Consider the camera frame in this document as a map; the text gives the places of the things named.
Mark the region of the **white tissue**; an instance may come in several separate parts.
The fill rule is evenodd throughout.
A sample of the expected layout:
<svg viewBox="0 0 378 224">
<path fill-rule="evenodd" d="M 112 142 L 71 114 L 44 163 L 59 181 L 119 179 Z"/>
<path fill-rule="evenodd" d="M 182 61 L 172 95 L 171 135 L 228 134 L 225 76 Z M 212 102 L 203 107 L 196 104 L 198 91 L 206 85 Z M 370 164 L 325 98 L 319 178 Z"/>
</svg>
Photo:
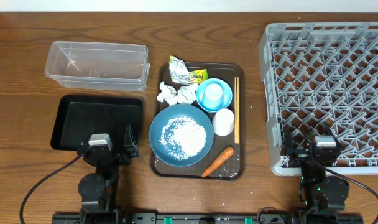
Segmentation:
<svg viewBox="0 0 378 224">
<path fill-rule="evenodd" d="M 196 91 L 199 84 L 182 86 L 176 90 L 173 86 L 166 85 L 165 82 L 160 83 L 161 92 L 157 95 L 157 101 L 168 103 L 169 106 L 176 104 L 191 105 L 196 100 Z"/>
</svg>

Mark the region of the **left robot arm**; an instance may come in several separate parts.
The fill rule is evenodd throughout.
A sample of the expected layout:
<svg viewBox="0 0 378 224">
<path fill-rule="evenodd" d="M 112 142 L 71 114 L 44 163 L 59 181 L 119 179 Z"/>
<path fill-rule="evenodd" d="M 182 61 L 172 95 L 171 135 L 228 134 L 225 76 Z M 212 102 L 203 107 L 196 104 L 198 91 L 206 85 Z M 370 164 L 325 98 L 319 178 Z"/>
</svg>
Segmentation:
<svg viewBox="0 0 378 224">
<path fill-rule="evenodd" d="M 80 223 L 130 223 L 131 218 L 116 205 L 120 167 L 139 156 L 130 124 L 126 125 L 121 145 L 113 146 L 108 133 L 92 134 L 78 155 L 95 168 L 78 184 L 81 196 Z"/>
</svg>

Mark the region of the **pile of white rice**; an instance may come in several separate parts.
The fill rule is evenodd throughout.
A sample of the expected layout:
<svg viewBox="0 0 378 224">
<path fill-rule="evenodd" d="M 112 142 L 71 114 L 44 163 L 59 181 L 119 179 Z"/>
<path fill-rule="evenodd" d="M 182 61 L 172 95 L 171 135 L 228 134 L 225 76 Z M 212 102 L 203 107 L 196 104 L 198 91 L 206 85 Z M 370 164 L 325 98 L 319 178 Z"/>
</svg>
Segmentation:
<svg viewBox="0 0 378 224">
<path fill-rule="evenodd" d="M 198 155 L 206 144 L 206 137 L 203 126 L 191 117 L 181 116 L 168 120 L 159 142 L 168 155 L 182 161 Z"/>
</svg>

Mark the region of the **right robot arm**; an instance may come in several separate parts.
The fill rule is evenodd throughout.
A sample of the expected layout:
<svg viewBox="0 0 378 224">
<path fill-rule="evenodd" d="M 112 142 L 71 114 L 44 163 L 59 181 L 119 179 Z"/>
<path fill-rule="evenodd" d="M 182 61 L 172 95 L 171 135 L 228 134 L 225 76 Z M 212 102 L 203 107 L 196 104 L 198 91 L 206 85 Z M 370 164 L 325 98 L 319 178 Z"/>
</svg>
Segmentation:
<svg viewBox="0 0 378 224">
<path fill-rule="evenodd" d="M 285 128 L 282 154 L 289 157 L 289 166 L 299 166 L 299 195 L 305 208 L 291 215 L 289 223 L 338 223 L 338 213 L 345 209 L 349 183 L 337 176 L 327 176 L 326 168 L 336 162 L 343 146 L 327 129 L 305 148 L 295 145 L 291 130 Z"/>
</svg>

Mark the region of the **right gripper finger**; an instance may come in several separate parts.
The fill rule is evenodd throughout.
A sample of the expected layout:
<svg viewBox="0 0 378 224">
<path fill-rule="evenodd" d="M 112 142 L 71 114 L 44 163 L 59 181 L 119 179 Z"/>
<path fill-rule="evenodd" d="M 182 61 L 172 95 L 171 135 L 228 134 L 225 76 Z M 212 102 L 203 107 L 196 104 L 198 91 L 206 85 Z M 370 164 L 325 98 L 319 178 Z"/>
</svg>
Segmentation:
<svg viewBox="0 0 378 224">
<path fill-rule="evenodd" d="M 292 151 L 293 150 L 293 140 L 291 135 L 291 130 L 289 126 L 284 128 L 285 130 L 285 142 L 284 142 L 284 151 Z"/>
<path fill-rule="evenodd" d="M 327 135 L 327 145 L 328 146 L 342 146 L 337 137 L 333 134 L 333 131 L 330 127 L 326 128 L 325 134 Z"/>
</svg>

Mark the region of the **yellow green snack wrapper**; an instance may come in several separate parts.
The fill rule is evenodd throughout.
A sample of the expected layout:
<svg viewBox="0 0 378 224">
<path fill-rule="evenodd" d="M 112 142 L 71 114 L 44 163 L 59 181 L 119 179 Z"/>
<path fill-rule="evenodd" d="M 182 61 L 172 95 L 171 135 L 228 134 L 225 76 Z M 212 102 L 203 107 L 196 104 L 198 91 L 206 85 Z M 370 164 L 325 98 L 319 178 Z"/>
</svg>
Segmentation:
<svg viewBox="0 0 378 224">
<path fill-rule="evenodd" d="M 189 71 L 183 60 L 171 55 L 168 62 L 169 74 L 174 83 L 182 85 L 200 84 L 208 79 L 207 69 Z"/>
</svg>

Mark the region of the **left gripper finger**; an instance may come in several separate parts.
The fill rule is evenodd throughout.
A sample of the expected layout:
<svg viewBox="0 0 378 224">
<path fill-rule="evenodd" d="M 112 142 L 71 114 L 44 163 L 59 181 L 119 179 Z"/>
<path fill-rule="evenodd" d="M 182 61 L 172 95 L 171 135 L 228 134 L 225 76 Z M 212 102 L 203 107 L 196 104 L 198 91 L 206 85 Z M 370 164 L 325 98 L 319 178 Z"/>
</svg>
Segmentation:
<svg viewBox="0 0 378 224">
<path fill-rule="evenodd" d="M 137 149 L 137 144 L 132 133 L 132 128 L 130 124 L 126 125 L 126 131 L 124 134 L 124 147 L 126 149 Z"/>
<path fill-rule="evenodd" d="M 84 138 L 84 141 L 83 141 L 84 146 L 89 145 L 90 138 L 92 137 L 93 134 L 97 133 L 97 130 L 98 130 L 98 125 L 92 124 L 91 127 L 90 127 L 90 130 L 88 131 L 88 133 L 86 134 L 86 136 Z"/>
</svg>

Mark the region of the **dark blue plate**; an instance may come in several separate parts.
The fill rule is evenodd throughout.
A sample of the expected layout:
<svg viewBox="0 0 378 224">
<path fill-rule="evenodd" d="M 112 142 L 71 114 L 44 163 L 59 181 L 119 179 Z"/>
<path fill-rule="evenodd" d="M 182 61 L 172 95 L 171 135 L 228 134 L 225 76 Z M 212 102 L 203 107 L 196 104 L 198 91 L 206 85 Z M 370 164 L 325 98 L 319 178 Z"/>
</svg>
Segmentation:
<svg viewBox="0 0 378 224">
<path fill-rule="evenodd" d="M 206 130 L 206 144 L 200 153 L 187 160 L 176 160 L 172 156 L 168 155 L 166 150 L 159 142 L 161 137 L 162 128 L 167 124 L 168 120 L 187 116 L 194 119 L 200 126 L 203 126 Z M 199 108 L 192 105 L 173 105 L 160 111 L 152 121 L 149 130 L 149 142 L 154 154 L 163 162 L 171 166 L 185 167 L 200 162 L 210 151 L 213 145 L 214 130 L 213 125 L 209 117 Z"/>
</svg>

